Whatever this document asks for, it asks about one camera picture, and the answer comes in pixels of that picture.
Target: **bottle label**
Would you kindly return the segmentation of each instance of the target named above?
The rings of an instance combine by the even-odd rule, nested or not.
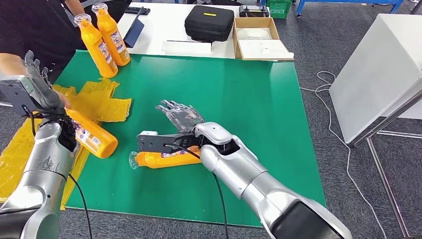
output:
[[[124,46],[123,39],[121,38],[120,33],[116,31],[112,33],[110,37],[114,45],[116,46],[117,52],[119,53],[121,60],[125,62],[129,58],[129,53],[127,52],[127,49]]]
[[[177,152],[174,152],[174,153],[161,153],[161,157],[162,158],[168,158],[168,157],[173,157],[173,156],[180,155],[180,154],[186,154],[186,151],[180,150],[180,151],[177,151]]]
[[[75,127],[76,139],[88,149],[96,152],[101,146],[101,141],[93,136],[88,130],[81,127],[80,124],[73,121],[73,126]]]
[[[110,66],[111,68],[111,71],[116,72],[117,65],[111,58],[110,52],[108,51],[107,46],[103,40],[101,40],[101,43],[98,45],[98,49],[100,50],[101,54],[103,54],[105,61],[107,62],[108,66]]]

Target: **black shirt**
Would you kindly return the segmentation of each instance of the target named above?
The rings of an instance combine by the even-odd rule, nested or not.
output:
[[[32,50],[41,65],[60,74],[75,49],[83,48],[80,32],[60,0],[0,0],[0,53],[22,59]]]

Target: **silver robotic arm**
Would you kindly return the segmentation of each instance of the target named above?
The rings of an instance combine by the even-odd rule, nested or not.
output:
[[[200,149],[202,164],[248,204],[270,238],[352,238],[347,227],[326,208],[272,177],[255,154],[221,125],[201,123],[195,126],[194,133],[210,142]],[[225,148],[217,149],[216,145]]]
[[[0,208],[0,239],[56,239],[60,202],[79,146],[63,103],[46,81],[46,68],[39,71],[32,52],[25,66],[27,76],[0,79],[0,90],[18,114],[42,123],[20,182]]]
[[[314,200],[272,177],[243,142],[192,107],[162,101],[178,134],[138,135],[139,151],[173,153],[197,145],[202,164],[255,213],[271,239],[352,239],[347,227]]]

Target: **white table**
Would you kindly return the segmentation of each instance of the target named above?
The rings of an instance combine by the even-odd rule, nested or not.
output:
[[[151,9],[147,16],[139,16],[139,20],[145,25],[135,46],[129,48],[129,53],[146,55],[179,55],[179,56],[199,56],[234,58],[232,33],[227,41],[214,42],[211,47],[212,53],[166,53],[163,50],[163,42],[166,40],[191,41],[185,32],[185,18],[195,6],[193,4],[173,4],[173,3],[146,3],[132,2],[132,7],[145,7]],[[239,17],[239,6],[212,7],[226,8],[234,11],[234,17]],[[117,24],[122,37],[129,31],[130,25],[135,20],[136,15],[125,13]]]
[[[379,14],[330,87],[350,143],[422,89],[422,16]],[[400,117],[422,119],[422,102]]]

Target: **black case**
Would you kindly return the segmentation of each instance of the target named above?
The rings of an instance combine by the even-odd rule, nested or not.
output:
[[[185,19],[186,34],[195,41],[226,41],[233,20],[232,10],[196,5]]]

